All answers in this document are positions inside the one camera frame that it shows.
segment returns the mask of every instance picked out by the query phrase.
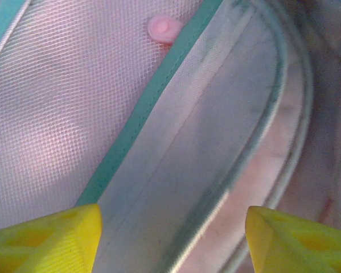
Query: pink plastic button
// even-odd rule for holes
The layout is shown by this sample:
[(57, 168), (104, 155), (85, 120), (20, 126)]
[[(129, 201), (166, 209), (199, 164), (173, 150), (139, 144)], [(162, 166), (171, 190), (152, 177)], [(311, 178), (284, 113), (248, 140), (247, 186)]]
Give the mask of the pink plastic button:
[(152, 17), (147, 30), (150, 37), (161, 43), (173, 44), (176, 37), (179, 35), (184, 24), (172, 17), (166, 15), (156, 15)]

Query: gray fabric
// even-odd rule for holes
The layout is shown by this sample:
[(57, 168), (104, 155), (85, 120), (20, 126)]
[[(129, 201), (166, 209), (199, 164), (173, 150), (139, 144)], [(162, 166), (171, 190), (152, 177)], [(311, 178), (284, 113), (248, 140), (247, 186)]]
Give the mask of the gray fabric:
[[(244, 8), (224, 1), (100, 198), (104, 230), (93, 272), (158, 272), (185, 244), (176, 240), (180, 230), (202, 233), (187, 218), (259, 126), (281, 61), (262, 12)], [(227, 55), (219, 69), (218, 54)]]
[(311, 5), (310, 23), (326, 43), (341, 55), (341, 0), (317, 0)]
[(277, 114), (257, 152), (178, 273), (228, 272), (221, 269), (230, 253), (235, 255), (229, 267), (235, 268), (235, 256), (240, 253), (238, 245), (240, 242), (246, 245), (245, 220), (249, 206), (274, 207), (282, 198), (291, 175), (290, 170), (289, 177), (284, 175), (290, 168), (287, 166), (290, 166), (294, 156), (298, 158), (296, 150), (292, 157), (290, 152), (295, 148), (297, 135), (302, 133), (298, 126), (301, 119), (305, 118), (302, 113), (308, 96), (303, 82), (301, 58), (293, 46), (290, 46), (288, 53), (287, 80)]

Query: stitching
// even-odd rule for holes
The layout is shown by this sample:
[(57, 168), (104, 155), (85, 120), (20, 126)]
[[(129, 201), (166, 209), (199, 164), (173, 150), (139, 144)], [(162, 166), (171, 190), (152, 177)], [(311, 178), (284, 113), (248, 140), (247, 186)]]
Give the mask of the stitching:
[[(145, 110), (145, 113), (143, 116), (139, 117), (138, 120), (138, 124), (137, 124), (137, 128), (132, 132), (132, 135), (130, 137), (130, 141), (128, 141), (126, 143), (126, 145), (130, 145), (131, 144), (131, 140), (136, 138), (136, 135), (138, 134), (138, 130), (140, 129), (140, 127), (143, 125), (142, 121), (144, 121), (146, 119), (146, 116), (149, 115), (151, 113), (151, 108), (153, 107), (154, 103), (157, 101), (156, 98), (158, 97), (158, 94), (161, 90), (163, 90), (164, 86), (165, 86), (165, 82), (169, 79), (170, 75), (173, 74), (175, 67), (178, 66), (180, 59), (182, 59), (185, 55), (186, 52), (190, 49), (190, 44), (194, 41), (195, 37), (197, 36), (197, 33), (199, 32), (199, 30), (201, 30), (204, 25), (206, 24), (206, 21), (210, 18), (210, 16), (212, 14), (214, 14), (215, 10), (217, 9), (216, 6), (213, 6), (213, 8), (211, 9), (211, 11), (208, 13), (207, 17), (204, 18), (204, 20), (202, 21), (202, 23), (199, 25), (199, 27), (196, 29), (195, 33), (191, 36), (191, 38), (189, 39), (188, 43), (185, 46), (184, 51), (179, 55), (179, 57), (177, 58), (177, 60), (175, 61), (174, 65), (172, 66), (172, 68), (169, 70), (169, 72), (167, 73), (166, 77), (164, 78), (163, 82), (161, 83), (160, 87), (157, 89), (157, 91), (155, 92), (155, 94), (153, 95), (152, 99), (150, 100), (150, 103), (148, 105), (148, 107)], [(119, 162), (121, 160), (121, 158), (126, 154), (125, 153), (126, 148), (122, 149), (122, 152), (117, 155), (117, 160), (115, 160), (114, 162)]]

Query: teal binding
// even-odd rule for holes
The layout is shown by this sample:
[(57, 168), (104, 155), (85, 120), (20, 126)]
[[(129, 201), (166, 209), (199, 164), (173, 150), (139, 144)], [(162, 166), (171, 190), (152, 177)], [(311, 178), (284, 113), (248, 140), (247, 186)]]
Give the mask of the teal binding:
[(17, 13), (26, 0), (1, 0), (0, 2), (0, 41), (11, 26)]
[(183, 28), (161, 66), (143, 91), (116, 141), (94, 172), (87, 187), (78, 199), (77, 206), (98, 202), (111, 178), (135, 142), (136, 137), (166, 85), (207, 27), (221, 3), (222, 0), (203, 1), (196, 14)]

